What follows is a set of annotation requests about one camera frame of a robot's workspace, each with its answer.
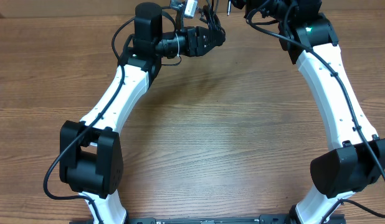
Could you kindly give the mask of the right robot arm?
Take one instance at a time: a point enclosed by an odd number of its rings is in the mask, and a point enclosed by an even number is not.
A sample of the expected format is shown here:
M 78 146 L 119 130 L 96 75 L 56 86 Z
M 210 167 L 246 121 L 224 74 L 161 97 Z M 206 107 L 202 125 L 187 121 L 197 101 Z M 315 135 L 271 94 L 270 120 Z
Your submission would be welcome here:
M 255 30 L 278 25 L 276 38 L 305 78 L 325 126 L 328 152 L 311 161 L 313 187 L 284 215 L 260 223 L 344 223 L 336 209 L 385 179 L 385 138 L 364 115 L 343 66 L 338 36 L 320 1 L 237 1 Z

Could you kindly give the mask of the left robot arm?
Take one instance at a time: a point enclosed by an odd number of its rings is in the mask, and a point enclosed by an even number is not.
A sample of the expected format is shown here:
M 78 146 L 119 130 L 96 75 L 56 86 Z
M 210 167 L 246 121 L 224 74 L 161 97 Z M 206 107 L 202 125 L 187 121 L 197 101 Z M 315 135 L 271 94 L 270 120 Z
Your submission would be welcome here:
M 125 223 L 118 186 L 123 175 L 120 134 L 138 100 L 149 90 L 163 58 L 200 57 L 226 39 L 210 4 L 172 1 L 136 6 L 134 32 L 116 53 L 116 73 L 94 108 L 60 130 L 59 176 L 86 201 L 93 223 Z

